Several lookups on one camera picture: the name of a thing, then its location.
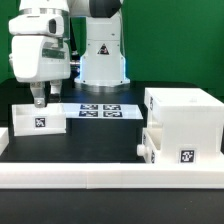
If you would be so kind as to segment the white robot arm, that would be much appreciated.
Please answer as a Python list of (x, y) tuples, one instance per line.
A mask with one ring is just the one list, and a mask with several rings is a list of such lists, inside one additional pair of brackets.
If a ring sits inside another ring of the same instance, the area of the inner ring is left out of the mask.
[(19, 15), (9, 21), (13, 36), (9, 60), (19, 82), (28, 83), (37, 108), (47, 106), (45, 84), (60, 100), (62, 81), (70, 77), (67, 41), (70, 21), (86, 19), (86, 50), (80, 58), (79, 87), (108, 90), (130, 83), (121, 52), (124, 0), (21, 0)]

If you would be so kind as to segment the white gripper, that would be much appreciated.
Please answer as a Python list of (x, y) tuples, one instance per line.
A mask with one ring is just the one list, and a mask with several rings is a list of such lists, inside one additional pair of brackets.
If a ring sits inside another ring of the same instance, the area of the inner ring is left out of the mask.
[(60, 102), (61, 79), (70, 76), (69, 14), (59, 9), (24, 12), (9, 21), (9, 32), (14, 75), (31, 83), (35, 107), (46, 106), (45, 81), (51, 81), (50, 101)]

